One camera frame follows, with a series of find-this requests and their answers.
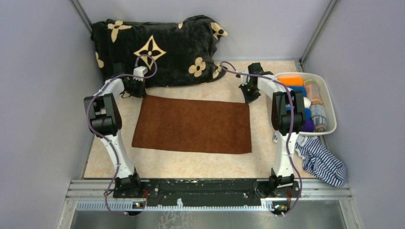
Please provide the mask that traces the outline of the blue rolled towel upper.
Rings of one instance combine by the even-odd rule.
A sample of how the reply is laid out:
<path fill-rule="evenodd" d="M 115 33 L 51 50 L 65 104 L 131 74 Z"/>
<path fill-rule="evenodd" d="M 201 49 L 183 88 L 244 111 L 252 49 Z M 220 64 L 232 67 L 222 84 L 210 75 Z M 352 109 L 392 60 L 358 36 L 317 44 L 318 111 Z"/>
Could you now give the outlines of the blue rolled towel upper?
<path fill-rule="evenodd" d="M 288 88 L 292 91 L 301 91 L 304 97 L 307 97 L 307 91 L 304 86 L 288 86 Z"/>

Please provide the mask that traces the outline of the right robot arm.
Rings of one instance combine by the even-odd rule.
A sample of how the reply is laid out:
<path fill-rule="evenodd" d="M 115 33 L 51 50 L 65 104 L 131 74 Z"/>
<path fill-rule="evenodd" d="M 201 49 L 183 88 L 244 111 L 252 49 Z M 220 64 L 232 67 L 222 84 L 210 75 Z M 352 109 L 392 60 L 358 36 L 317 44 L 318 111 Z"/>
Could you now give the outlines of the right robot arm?
<path fill-rule="evenodd" d="M 240 89 L 245 103 L 250 104 L 265 93 L 270 99 L 270 121 L 277 137 L 276 161 L 269 181 L 256 189 L 261 197 L 285 197 L 296 187 L 292 157 L 299 133 L 306 122 L 304 96 L 300 90 L 289 89 L 271 72 L 254 62 L 240 75 Z"/>

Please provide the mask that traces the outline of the orange blue patterned towel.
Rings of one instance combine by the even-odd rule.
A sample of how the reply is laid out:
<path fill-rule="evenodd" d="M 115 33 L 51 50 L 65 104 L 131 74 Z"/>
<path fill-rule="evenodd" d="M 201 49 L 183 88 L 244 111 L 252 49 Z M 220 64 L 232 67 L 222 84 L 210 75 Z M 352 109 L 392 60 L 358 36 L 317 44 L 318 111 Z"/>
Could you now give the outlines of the orange blue patterned towel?
<path fill-rule="evenodd" d="M 327 112 L 326 108 L 322 105 L 315 104 L 310 106 L 311 119 L 314 123 L 315 132 L 327 131 Z"/>

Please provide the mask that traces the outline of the brown towel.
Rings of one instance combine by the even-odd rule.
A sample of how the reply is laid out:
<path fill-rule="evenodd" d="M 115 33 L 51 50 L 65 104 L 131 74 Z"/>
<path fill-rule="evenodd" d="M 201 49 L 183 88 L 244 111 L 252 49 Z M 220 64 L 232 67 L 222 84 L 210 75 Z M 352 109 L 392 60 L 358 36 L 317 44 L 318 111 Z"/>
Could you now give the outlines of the brown towel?
<path fill-rule="evenodd" d="M 143 99 L 132 147 L 178 152 L 252 152 L 250 111 L 244 103 Z"/>

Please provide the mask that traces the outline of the blue rolled towel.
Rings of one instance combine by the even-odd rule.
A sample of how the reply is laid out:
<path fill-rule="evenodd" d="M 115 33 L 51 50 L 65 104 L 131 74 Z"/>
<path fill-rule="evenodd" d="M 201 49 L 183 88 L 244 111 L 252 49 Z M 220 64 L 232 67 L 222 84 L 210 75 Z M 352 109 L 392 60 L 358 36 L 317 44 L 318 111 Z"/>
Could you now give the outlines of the blue rolled towel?
<path fill-rule="evenodd" d="M 286 107 L 286 110 L 287 110 L 287 111 L 290 111 L 290 110 L 291 110 L 291 107 L 290 107 L 290 106 L 287 106 L 287 107 Z M 305 107 L 305 119 L 306 119 L 306 120 L 310 120 L 310 119 L 311 119 L 311 110 L 310 110 L 309 108 L 306 108 L 306 107 Z"/>
<path fill-rule="evenodd" d="M 288 88 L 292 91 L 301 91 L 304 97 L 307 97 L 307 91 L 304 86 L 288 86 Z"/>

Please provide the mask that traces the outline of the white plastic bin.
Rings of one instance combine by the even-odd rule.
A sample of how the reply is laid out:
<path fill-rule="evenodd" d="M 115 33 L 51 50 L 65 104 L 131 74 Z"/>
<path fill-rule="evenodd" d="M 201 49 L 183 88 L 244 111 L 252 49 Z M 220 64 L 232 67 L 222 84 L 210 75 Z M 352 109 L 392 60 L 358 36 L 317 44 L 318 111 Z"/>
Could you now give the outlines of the white plastic bin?
<path fill-rule="evenodd" d="M 298 73 L 298 72 L 290 72 L 290 73 L 278 73 L 276 74 L 276 78 L 281 78 L 281 77 L 300 77 L 303 79 L 303 82 L 306 80 L 314 80 L 319 86 L 320 90 L 320 95 L 323 100 L 323 105 L 326 108 L 327 112 L 327 131 L 326 132 L 301 132 L 300 134 L 303 136 L 320 136 L 320 135 L 328 135 L 331 134 L 335 131 L 337 127 L 337 121 L 336 121 L 336 116 L 332 104 L 332 100 L 330 97 L 330 93 L 328 90 L 328 87 L 326 85 L 326 82 L 322 77 L 316 74 L 311 74 L 311 73 Z"/>

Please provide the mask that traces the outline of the black pillow with beige flowers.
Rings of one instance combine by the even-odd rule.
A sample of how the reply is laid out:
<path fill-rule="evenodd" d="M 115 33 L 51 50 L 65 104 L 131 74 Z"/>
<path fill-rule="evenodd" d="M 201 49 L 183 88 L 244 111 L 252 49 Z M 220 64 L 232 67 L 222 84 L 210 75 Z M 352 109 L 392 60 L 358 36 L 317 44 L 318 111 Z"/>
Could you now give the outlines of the black pillow with beige flowers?
<path fill-rule="evenodd" d="M 148 68 L 145 86 L 181 87 L 214 82 L 224 71 L 213 60 L 217 44 L 228 35 L 215 20 L 192 16 L 180 23 L 108 19 L 92 25 L 98 67 L 111 79 L 114 63 Z"/>

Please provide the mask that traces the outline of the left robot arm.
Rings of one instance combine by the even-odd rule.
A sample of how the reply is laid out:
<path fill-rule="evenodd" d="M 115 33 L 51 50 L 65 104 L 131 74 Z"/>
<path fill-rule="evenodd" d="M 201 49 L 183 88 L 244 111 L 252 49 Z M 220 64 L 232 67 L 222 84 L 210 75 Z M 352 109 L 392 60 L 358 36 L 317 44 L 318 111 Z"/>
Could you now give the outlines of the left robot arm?
<path fill-rule="evenodd" d="M 122 79 L 125 76 L 143 83 L 147 71 L 144 66 L 136 66 L 133 74 L 114 76 L 106 80 L 96 94 L 84 98 L 89 130 L 102 142 L 115 168 L 112 184 L 106 191 L 107 194 L 113 193 L 114 198 L 139 198 L 142 195 L 143 184 L 123 143 L 123 124 L 116 99 L 124 92 Z"/>

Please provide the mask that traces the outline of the blue white striped towel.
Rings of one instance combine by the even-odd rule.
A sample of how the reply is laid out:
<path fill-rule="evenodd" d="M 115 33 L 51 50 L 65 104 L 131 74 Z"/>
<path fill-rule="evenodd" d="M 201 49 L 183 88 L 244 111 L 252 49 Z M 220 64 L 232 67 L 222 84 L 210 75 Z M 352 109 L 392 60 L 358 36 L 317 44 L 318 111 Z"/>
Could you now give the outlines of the blue white striped towel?
<path fill-rule="evenodd" d="M 347 183 L 347 168 L 319 139 L 299 135 L 295 150 L 302 159 L 303 169 L 335 187 Z"/>

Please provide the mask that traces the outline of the orange polka dot towel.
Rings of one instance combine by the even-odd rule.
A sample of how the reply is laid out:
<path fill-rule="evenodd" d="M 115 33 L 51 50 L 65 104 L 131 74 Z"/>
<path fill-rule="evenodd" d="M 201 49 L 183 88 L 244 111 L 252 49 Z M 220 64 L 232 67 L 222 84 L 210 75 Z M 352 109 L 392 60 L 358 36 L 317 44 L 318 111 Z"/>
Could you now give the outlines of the orange polka dot towel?
<path fill-rule="evenodd" d="M 312 105 L 323 105 L 323 100 L 320 95 L 319 86 L 314 80 L 306 80 L 303 83 L 307 97 L 311 101 Z"/>

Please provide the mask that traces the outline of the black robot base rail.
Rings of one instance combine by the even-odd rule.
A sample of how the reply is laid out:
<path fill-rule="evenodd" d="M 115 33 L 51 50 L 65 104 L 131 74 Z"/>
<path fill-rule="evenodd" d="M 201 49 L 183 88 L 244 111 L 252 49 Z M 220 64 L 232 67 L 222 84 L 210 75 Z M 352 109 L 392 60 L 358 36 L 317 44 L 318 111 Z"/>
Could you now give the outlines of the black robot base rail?
<path fill-rule="evenodd" d="M 269 211 L 285 214 L 301 194 L 299 182 L 276 186 L 273 180 L 163 179 L 131 183 L 116 179 L 113 198 L 135 199 L 130 211 Z"/>

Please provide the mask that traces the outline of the blue rolled towel lower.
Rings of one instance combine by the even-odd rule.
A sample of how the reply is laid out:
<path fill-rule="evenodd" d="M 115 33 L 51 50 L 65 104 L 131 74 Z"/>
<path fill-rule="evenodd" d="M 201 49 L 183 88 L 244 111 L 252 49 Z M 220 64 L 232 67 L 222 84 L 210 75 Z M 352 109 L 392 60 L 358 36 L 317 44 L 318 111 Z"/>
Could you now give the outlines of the blue rolled towel lower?
<path fill-rule="evenodd" d="M 291 110 L 291 107 L 290 107 L 290 106 L 287 106 L 287 107 L 286 107 L 286 110 L 287 110 L 287 111 L 290 111 L 290 110 Z M 311 110 L 310 110 L 309 108 L 306 108 L 306 107 L 305 107 L 305 119 L 306 119 L 306 120 L 310 120 L 310 119 L 311 119 Z"/>

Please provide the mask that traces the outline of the purple rolled towel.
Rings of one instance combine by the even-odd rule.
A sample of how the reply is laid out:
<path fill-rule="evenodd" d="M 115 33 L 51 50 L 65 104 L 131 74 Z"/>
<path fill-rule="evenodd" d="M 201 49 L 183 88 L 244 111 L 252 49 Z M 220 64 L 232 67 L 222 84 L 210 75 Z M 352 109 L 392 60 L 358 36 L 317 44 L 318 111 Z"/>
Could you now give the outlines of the purple rolled towel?
<path fill-rule="evenodd" d="M 305 121 L 305 124 L 301 128 L 301 132 L 313 133 L 315 131 L 314 122 L 311 119 Z"/>

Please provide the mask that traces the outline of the orange rolled towel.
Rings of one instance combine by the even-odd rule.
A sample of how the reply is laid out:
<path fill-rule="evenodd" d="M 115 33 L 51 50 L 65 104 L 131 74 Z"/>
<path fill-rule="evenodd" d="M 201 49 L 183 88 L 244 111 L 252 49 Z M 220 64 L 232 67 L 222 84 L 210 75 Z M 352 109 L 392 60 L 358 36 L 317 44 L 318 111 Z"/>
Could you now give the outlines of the orange rolled towel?
<path fill-rule="evenodd" d="M 278 81 L 286 86 L 303 86 L 303 79 L 300 77 L 281 77 Z"/>

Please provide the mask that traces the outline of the white rolled towel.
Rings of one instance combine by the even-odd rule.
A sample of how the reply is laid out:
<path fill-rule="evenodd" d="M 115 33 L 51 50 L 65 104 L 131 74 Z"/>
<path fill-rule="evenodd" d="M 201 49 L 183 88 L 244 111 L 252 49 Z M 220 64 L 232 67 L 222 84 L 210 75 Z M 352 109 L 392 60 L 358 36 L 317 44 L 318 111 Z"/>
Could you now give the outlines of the white rolled towel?
<path fill-rule="evenodd" d="M 310 108 L 310 106 L 311 106 L 311 101 L 310 101 L 310 99 L 307 98 L 307 97 L 304 97 L 304 98 L 303 98 L 303 101 L 304 101 L 304 107 L 305 107 L 305 108 Z"/>

